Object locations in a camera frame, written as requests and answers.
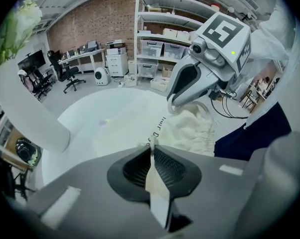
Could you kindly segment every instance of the white table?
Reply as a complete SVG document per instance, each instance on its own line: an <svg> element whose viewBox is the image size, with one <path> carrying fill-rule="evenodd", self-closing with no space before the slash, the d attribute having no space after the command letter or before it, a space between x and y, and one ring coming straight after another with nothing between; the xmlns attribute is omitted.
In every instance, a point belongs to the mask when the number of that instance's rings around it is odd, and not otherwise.
<svg viewBox="0 0 300 239"><path fill-rule="evenodd" d="M77 164L98 157L92 145L92 138L102 132L105 120L117 118L120 112L143 92L143 90L133 88L98 91L85 96L67 108L58 120L70 130L71 141L62 154L43 151L41 165L44 185ZM245 122L244 119L227 119L220 116L212 108L208 97L202 97L199 100L208 106L212 117L215 118L215 140L239 128ZM221 102L214 101L214 105L222 111ZM228 105L233 115L248 115L233 100L229 100Z"/></svg>
<svg viewBox="0 0 300 239"><path fill-rule="evenodd" d="M69 63L70 61L77 59L77 61L78 61L78 69L83 74L84 72L81 69L80 58L88 57L89 56L90 57L90 61L91 61L91 65L92 65L92 70L94 70L95 69L94 55L96 55L96 54L101 53L102 62L103 62L102 66L106 66L106 60L105 60L105 53L104 53L104 51L105 51L105 49L99 49L99 50L94 50L94 51L91 51L91 52L82 53L82 54L75 55L75 56L72 56L70 58L67 58L65 60L61 60L61 61L58 62L58 64L61 65L61 64L64 64L64 63ZM56 73L56 71L55 71L55 69L54 69L53 66L49 66L48 68L45 68L45 69L40 69L40 72L42 74L45 74L45 73L47 73L51 69L53 70L54 75L55 75L55 77L57 79L57 73Z"/></svg>

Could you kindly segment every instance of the cardboard box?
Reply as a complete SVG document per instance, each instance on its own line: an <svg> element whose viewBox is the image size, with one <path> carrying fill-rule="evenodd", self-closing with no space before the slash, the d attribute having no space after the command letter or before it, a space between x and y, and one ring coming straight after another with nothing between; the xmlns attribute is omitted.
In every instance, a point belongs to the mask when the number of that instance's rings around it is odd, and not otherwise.
<svg viewBox="0 0 300 239"><path fill-rule="evenodd" d="M171 77L171 73L172 73L171 69L163 67L163 69L162 69L162 77L170 78Z"/></svg>

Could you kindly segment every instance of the black cable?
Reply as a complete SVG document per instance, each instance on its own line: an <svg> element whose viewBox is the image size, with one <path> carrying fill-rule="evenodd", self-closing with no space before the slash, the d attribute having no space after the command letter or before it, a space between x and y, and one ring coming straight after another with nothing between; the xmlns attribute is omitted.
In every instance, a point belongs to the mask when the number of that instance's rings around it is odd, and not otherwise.
<svg viewBox="0 0 300 239"><path fill-rule="evenodd" d="M243 119L247 119L248 117L229 117L229 116L226 116L226 115L224 115L224 114L221 114L218 110L216 110L216 108L214 107L214 104L213 104L213 101L212 101L212 99L210 99L211 100L211 105L212 105L212 107L213 107L213 109L217 112L217 113L219 113L221 116L223 116L223 117L226 117L226 118L229 118L229 119L241 119L241 120L243 120Z"/></svg>
<svg viewBox="0 0 300 239"><path fill-rule="evenodd" d="M235 98L235 97L237 97L237 95L238 95L236 92L228 91L228 92L227 92L228 95L226 96L226 99L225 99L225 106L226 106L226 109L227 109L228 112L229 112L229 116L234 117L234 116L230 113L230 110L229 110L229 108L228 108L228 97L229 97L229 95L232 94L232 93L235 94L235 96L233 96L232 98Z"/></svg>
<svg viewBox="0 0 300 239"><path fill-rule="evenodd" d="M226 112L226 110L224 108L223 100L224 100L224 95L222 95L222 107L223 107L223 110L225 111L226 115L233 117L233 115L231 115L230 113Z"/></svg>
<svg viewBox="0 0 300 239"><path fill-rule="evenodd" d="M230 113L230 110L229 110L229 108L228 108L228 96L226 96L226 99L225 99L225 107L226 107L226 109L228 110L230 116L234 117L234 116Z"/></svg>

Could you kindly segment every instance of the white shelf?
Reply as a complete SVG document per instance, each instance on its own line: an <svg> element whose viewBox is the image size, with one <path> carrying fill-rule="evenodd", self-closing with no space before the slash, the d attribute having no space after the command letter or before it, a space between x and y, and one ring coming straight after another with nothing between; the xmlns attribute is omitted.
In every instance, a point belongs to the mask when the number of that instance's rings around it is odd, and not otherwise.
<svg viewBox="0 0 300 239"><path fill-rule="evenodd" d="M203 25L203 23L200 21L176 14L142 11L139 12L138 15L143 18L144 22L166 23L171 25L183 26L192 30L197 30L200 26Z"/></svg>
<svg viewBox="0 0 300 239"><path fill-rule="evenodd" d="M156 39L163 39L163 40L169 40L173 42L180 42L182 44L188 44L191 45L191 41L184 41L180 40L178 38L171 38L163 34L146 34L146 33L138 33L137 37L145 37L145 38L156 38Z"/></svg>
<svg viewBox="0 0 300 239"><path fill-rule="evenodd" d="M145 5L158 3L160 7L175 8L202 18L210 18L216 10L196 0L142 0Z"/></svg>
<svg viewBox="0 0 300 239"><path fill-rule="evenodd" d="M137 55L137 58L145 58L145 59L156 59L156 60L162 60L162 61L168 61L168 62L173 62L177 63L181 61L180 59L175 59L175 58L167 58L167 57L153 57L153 56L146 56L146 55Z"/></svg>

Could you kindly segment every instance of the plastic storage bin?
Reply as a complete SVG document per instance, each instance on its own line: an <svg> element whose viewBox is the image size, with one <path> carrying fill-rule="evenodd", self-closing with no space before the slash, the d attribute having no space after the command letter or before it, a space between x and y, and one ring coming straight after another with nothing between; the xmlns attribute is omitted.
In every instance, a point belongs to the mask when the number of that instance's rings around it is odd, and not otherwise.
<svg viewBox="0 0 300 239"><path fill-rule="evenodd" d="M181 59L185 47L177 44L164 43L164 56L167 58Z"/></svg>
<svg viewBox="0 0 300 239"><path fill-rule="evenodd" d="M141 54L151 57L159 57L161 54L163 42L142 40Z"/></svg>
<svg viewBox="0 0 300 239"><path fill-rule="evenodd" d="M138 76L154 78L158 68L158 61L152 59L142 59L138 61Z"/></svg>
<svg viewBox="0 0 300 239"><path fill-rule="evenodd" d="M182 55L182 58L184 58L186 55L188 55L189 54L189 48L188 47L186 47L185 49L184 49L184 52L183 52L183 55Z"/></svg>

